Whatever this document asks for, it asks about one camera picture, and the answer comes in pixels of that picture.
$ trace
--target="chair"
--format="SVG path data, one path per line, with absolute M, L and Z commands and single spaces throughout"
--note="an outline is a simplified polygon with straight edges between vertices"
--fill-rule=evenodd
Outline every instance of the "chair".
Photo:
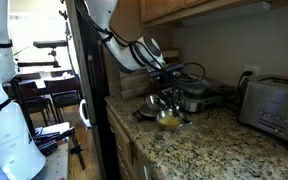
M 67 72 L 68 74 L 73 74 L 73 71 L 72 70 L 63 70 L 63 71 L 52 71 L 51 72 L 51 76 L 52 77 L 59 77 L 59 76 L 62 76 L 63 73 Z
M 40 79 L 41 76 L 39 73 L 29 73 L 29 74 L 21 74 L 21 75 L 16 75 L 22 80 L 31 80 L 31 79 Z
M 57 122 L 51 99 L 41 96 L 34 82 L 23 84 L 20 87 L 28 113 L 40 112 L 45 125 L 48 126 L 48 119 L 50 118 L 49 111 L 51 110 L 55 122 Z
M 80 103 L 79 84 L 75 78 L 44 80 L 44 83 L 51 94 L 57 118 L 63 122 L 61 109 Z

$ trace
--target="kitchen appliance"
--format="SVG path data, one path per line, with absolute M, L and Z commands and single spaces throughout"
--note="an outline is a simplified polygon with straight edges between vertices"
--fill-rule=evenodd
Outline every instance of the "kitchen appliance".
M 288 78 L 257 77 L 242 91 L 238 121 L 288 141 Z
M 180 107 L 188 112 L 201 112 L 205 106 L 223 104 L 224 96 L 219 93 L 224 86 L 223 83 L 211 78 L 204 78 L 195 85 L 184 85 L 174 82 L 180 90 Z

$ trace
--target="wooden cabinet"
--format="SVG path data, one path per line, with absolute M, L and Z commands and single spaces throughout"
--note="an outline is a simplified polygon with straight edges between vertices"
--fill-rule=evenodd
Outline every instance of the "wooden cabinet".
M 185 7 L 199 5 L 199 4 L 204 3 L 206 1 L 210 1 L 210 0 L 185 0 Z
M 144 27 L 180 23 L 185 19 L 259 2 L 260 0 L 141 0 Z
M 185 0 L 141 0 L 142 22 L 161 17 L 184 7 Z
M 117 157 L 120 174 L 123 180 L 137 180 L 137 150 L 117 118 L 109 107 L 107 109 L 108 121 L 111 131 L 115 135 Z

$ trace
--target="white robot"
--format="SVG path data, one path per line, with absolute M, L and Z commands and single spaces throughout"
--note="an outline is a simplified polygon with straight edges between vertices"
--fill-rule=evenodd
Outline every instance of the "white robot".
M 0 0 L 0 179 L 32 179 L 46 159 L 30 138 L 20 106 L 2 88 L 15 76 L 7 20 L 8 1 Z

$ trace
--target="wall outlet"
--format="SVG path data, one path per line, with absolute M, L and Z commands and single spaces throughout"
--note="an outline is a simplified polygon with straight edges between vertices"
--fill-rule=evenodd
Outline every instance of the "wall outlet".
M 253 74 L 252 74 L 251 77 L 256 77 L 256 76 L 258 76 L 259 73 L 260 73 L 260 67 L 259 67 L 259 66 L 256 66 L 256 65 L 245 65 L 243 72 L 244 72 L 244 71 L 252 71 Z

